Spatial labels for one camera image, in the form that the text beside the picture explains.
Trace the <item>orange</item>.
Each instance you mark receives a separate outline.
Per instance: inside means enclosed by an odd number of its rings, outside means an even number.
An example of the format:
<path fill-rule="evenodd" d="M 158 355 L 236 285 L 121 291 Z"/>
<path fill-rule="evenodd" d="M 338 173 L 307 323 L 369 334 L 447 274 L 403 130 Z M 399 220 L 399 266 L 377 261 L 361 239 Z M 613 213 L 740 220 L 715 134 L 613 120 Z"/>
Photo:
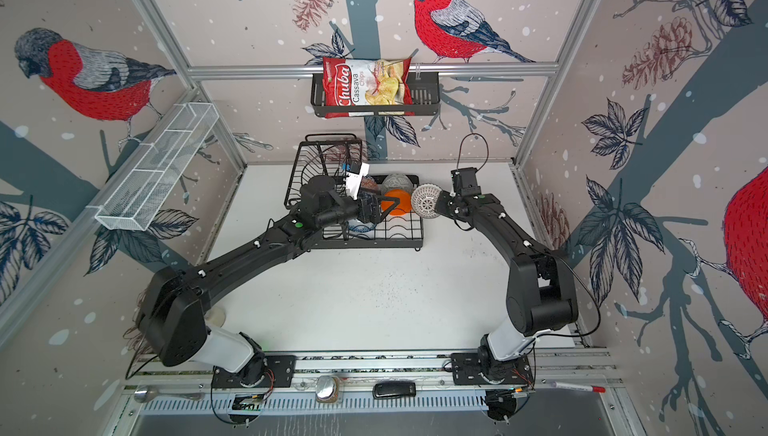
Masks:
<path fill-rule="evenodd" d="M 371 176 L 364 176 L 361 179 L 360 189 L 361 190 L 365 190 L 365 191 L 370 191 L 370 192 L 373 192 L 373 193 L 376 193 L 376 194 L 380 193 L 380 186 L 379 186 L 379 184 Z"/>

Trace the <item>blue floral bowl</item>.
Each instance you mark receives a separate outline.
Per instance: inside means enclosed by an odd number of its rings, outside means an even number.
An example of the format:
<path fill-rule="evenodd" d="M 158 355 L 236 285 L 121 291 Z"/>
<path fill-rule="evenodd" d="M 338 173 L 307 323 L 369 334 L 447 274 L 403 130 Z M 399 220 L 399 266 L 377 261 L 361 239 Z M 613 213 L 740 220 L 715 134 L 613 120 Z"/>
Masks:
<path fill-rule="evenodd" d="M 348 222 L 348 230 L 354 234 L 368 234 L 375 230 L 376 225 L 374 223 L 366 223 L 359 220 L 351 220 Z"/>

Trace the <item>orange plastic bowl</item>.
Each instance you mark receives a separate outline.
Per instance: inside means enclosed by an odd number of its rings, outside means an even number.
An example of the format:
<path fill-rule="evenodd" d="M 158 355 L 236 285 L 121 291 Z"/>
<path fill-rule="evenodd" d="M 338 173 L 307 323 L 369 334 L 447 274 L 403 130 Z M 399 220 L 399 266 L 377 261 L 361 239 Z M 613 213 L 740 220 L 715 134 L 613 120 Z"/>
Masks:
<path fill-rule="evenodd" d="M 382 214 L 385 217 L 400 217 L 412 212 L 411 195 L 401 189 L 388 191 L 380 203 Z"/>

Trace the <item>green grey patterned bowl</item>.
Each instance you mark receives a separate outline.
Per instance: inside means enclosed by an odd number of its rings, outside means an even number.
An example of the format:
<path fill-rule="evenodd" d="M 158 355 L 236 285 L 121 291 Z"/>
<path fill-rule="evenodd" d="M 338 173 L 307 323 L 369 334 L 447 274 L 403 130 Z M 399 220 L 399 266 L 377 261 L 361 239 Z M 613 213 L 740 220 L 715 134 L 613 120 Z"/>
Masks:
<path fill-rule="evenodd" d="M 411 194 L 414 190 L 414 184 L 405 174 L 393 173 L 384 179 L 380 184 L 380 189 L 383 194 L 394 190 L 400 190 Z"/>

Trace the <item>white brown patterned bowl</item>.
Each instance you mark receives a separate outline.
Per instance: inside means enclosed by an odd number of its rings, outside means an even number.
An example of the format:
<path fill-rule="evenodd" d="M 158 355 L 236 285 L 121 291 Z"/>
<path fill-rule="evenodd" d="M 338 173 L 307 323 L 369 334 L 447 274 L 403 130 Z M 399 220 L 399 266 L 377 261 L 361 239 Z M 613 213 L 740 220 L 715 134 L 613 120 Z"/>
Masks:
<path fill-rule="evenodd" d="M 439 217 L 437 203 L 443 190 L 431 183 L 416 187 L 410 198 L 412 211 L 422 219 L 435 219 Z"/>

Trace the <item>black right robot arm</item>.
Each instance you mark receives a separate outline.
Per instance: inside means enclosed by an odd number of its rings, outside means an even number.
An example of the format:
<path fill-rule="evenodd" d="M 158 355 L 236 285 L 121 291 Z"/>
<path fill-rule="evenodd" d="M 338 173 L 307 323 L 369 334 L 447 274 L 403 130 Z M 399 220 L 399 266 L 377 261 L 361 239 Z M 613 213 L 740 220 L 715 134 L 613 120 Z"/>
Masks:
<path fill-rule="evenodd" d="M 453 189 L 442 191 L 436 213 L 465 231 L 481 233 L 500 253 L 509 271 L 504 303 L 507 317 L 478 347 L 490 368 L 517 360 L 543 336 L 555 336 L 577 321 L 575 281 L 560 253 L 532 238 L 492 194 L 484 194 L 476 168 L 451 172 Z"/>

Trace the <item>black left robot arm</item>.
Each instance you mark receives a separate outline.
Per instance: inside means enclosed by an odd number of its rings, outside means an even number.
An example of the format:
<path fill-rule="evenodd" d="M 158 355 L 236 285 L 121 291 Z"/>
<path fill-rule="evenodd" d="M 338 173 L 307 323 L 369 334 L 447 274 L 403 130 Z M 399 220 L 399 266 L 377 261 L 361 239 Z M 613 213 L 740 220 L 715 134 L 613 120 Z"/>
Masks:
<path fill-rule="evenodd" d="M 203 360 L 206 347 L 217 352 L 210 362 L 230 373 L 254 364 L 260 350 L 245 335 L 215 332 L 206 313 L 224 296 L 261 273 L 310 251 L 327 227 L 350 220 L 378 224 L 400 204 L 397 197 L 361 189 L 353 196 L 337 189 L 330 176 L 311 178 L 288 214 L 268 225 L 252 241 L 186 273 L 171 267 L 156 272 L 145 292 L 137 328 L 166 367 Z"/>

